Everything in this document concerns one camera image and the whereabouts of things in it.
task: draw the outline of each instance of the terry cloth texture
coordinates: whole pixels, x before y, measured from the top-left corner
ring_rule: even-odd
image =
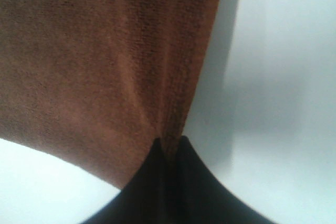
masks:
[[[0,0],[0,137],[123,187],[174,155],[218,0]]]

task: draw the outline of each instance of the brown cloth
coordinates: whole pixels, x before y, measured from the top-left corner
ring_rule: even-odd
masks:
[[[118,187],[156,137],[169,159],[217,3],[0,0],[0,137]]]

